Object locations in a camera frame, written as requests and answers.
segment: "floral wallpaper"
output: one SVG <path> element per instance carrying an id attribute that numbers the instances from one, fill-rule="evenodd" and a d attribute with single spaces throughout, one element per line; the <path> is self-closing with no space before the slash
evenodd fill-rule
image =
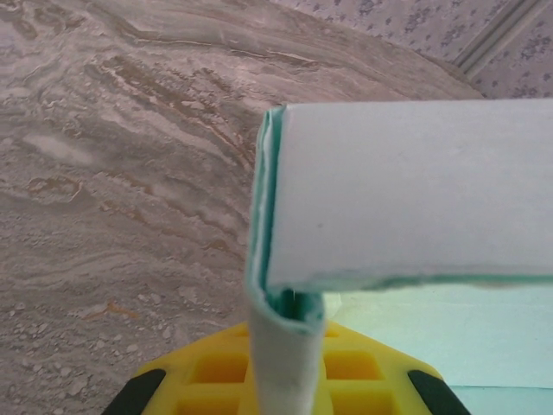
<path id="1" fill-rule="evenodd" d="M 271 0 L 453 61 L 508 0 Z M 490 98 L 551 94 L 553 7 L 471 80 Z"/>
<path id="2" fill-rule="evenodd" d="M 490 98 L 553 97 L 553 2 L 473 79 Z"/>

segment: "marble veining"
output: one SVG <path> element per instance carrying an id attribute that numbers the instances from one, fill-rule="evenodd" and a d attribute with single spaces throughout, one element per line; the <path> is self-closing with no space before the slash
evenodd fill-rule
<path id="1" fill-rule="evenodd" d="M 0 413 L 99 413 L 244 318 L 255 136 L 294 102 L 474 99 L 263 0 L 0 0 Z"/>

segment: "black rubber corner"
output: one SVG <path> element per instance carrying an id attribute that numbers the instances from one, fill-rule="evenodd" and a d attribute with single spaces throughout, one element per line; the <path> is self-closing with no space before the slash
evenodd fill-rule
<path id="1" fill-rule="evenodd" d="M 102 415 L 141 415 L 164 377 L 164 370 L 154 369 L 132 378 Z"/>
<path id="2" fill-rule="evenodd" d="M 421 370 L 411 370 L 408 375 L 432 415 L 470 415 L 443 380 Z"/>

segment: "patterned wall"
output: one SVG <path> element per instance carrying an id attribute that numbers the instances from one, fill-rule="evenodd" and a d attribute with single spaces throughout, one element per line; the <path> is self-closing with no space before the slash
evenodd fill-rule
<path id="1" fill-rule="evenodd" d="M 272 0 L 416 51 L 453 61 L 508 0 Z M 553 93 L 553 0 L 471 81 L 486 96 Z"/>

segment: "marble surface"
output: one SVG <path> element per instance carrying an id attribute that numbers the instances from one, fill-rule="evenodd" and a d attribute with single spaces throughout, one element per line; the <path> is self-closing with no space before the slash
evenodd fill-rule
<path id="1" fill-rule="evenodd" d="M 99 413 L 244 318 L 254 138 L 308 101 L 480 95 L 262 0 L 0 2 L 0 413 Z"/>

